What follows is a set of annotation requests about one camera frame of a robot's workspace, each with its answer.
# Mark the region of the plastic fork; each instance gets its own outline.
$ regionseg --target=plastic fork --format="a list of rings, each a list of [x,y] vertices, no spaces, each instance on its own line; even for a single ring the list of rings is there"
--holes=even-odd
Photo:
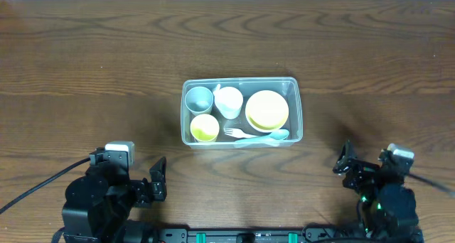
[[[252,138],[252,137],[258,137],[255,135],[251,134],[246,134],[243,130],[241,129],[225,129],[225,134],[228,136],[232,136],[235,138]]]

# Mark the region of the clear plastic container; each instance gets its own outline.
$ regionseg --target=clear plastic container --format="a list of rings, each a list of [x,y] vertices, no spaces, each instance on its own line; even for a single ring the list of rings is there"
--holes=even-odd
[[[220,123],[220,133],[216,142],[198,143],[190,132],[190,123],[194,115],[185,106],[185,95],[193,87],[202,86],[213,90],[217,84],[221,87],[235,87],[241,91],[244,101],[240,115],[235,119],[226,119],[213,105],[211,114]],[[282,129],[289,130],[286,140],[277,141],[273,144],[264,142],[252,142],[248,144],[237,144],[238,140],[223,133],[224,128],[241,129],[247,134],[264,136],[248,124],[245,116],[245,105],[248,99],[256,92],[261,90],[271,90],[279,93],[285,98],[289,105],[289,117]],[[304,121],[302,117],[302,106],[300,100],[299,86],[293,77],[247,77],[247,78],[225,78],[225,79],[203,79],[188,80],[183,84],[182,103],[181,103],[181,131],[182,141],[192,149],[233,149],[233,148],[259,148],[259,147],[282,147],[291,146],[300,141],[304,135]]]

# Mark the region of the yellow plate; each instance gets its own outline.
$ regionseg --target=yellow plate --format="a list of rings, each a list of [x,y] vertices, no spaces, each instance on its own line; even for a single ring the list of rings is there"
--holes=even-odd
[[[286,123],[289,107],[280,94],[263,90],[248,99],[245,114],[256,130],[268,132],[277,130]]]

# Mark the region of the wood grain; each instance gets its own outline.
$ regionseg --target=wood grain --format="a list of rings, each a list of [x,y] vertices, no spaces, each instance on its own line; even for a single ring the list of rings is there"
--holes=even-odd
[[[136,143],[133,178],[168,158],[168,198],[130,218],[191,227],[301,227],[355,219],[332,174],[353,140],[390,142],[455,188],[452,0],[0,1],[0,205],[108,141]],[[304,139],[291,148],[192,151],[182,84],[292,76]],[[81,166],[0,216],[0,242],[49,242]],[[455,241],[453,200],[406,182],[426,242]]]

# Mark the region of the plastic spoon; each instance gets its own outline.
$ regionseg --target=plastic spoon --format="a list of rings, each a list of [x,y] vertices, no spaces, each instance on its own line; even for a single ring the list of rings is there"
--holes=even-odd
[[[276,143],[276,141],[285,140],[288,136],[289,136],[288,130],[278,129],[266,136],[252,137],[249,139],[240,139],[240,140],[235,141],[235,143],[236,144],[264,143],[264,144],[268,144],[270,146],[277,147],[277,146],[279,146],[279,143]]]

